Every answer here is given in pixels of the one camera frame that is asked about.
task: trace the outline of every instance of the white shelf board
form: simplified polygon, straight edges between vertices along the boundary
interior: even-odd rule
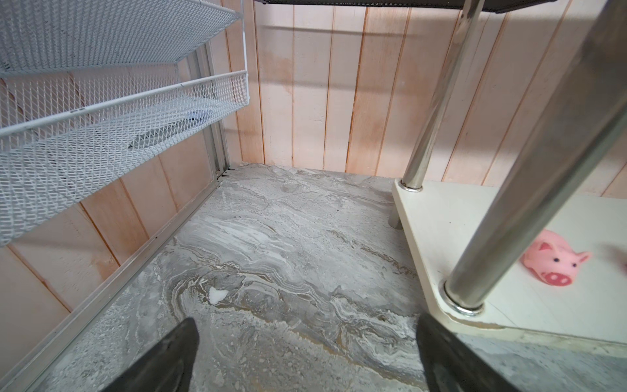
[[[520,262],[467,317],[438,293],[498,188],[425,182],[422,192],[393,186],[394,202],[429,311],[449,330],[509,341],[627,357],[627,200],[573,196],[547,229],[576,252],[591,251],[567,287],[537,280]]]

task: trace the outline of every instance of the chrome pole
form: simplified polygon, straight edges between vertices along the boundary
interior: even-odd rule
[[[429,117],[423,127],[420,138],[414,146],[407,169],[405,169],[405,175],[401,180],[401,185],[406,188],[421,189],[423,187],[424,175],[427,172],[427,165],[431,159],[435,137],[438,129],[440,129],[448,101],[451,98],[457,74],[460,72],[461,60],[468,47],[470,34],[477,25],[482,8],[483,0],[466,0],[464,2],[464,8],[455,26],[451,46],[444,61],[444,67],[440,73],[433,98],[431,98]]]
[[[627,2],[609,0],[443,284],[445,300],[480,311],[626,126]]]

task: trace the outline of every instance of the black object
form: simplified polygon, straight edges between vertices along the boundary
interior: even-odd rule
[[[188,317],[101,392],[189,391],[198,342]]]
[[[314,6],[422,7],[462,9],[464,0],[257,0],[264,4],[309,4]],[[506,13],[557,0],[485,0],[483,10]]]
[[[420,315],[416,339],[431,392],[520,392],[430,314]]]

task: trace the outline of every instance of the white spot on floor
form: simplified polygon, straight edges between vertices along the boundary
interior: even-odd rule
[[[209,303],[215,305],[229,294],[229,290],[218,290],[213,286],[209,288]]]

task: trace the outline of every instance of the pig toy ear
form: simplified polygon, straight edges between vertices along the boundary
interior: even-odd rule
[[[540,250],[553,250],[553,246],[550,246],[548,242],[540,244]]]
[[[579,263],[583,263],[583,262],[588,261],[592,257],[592,253],[590,252],[577,253],[577,257],[579,257]]]

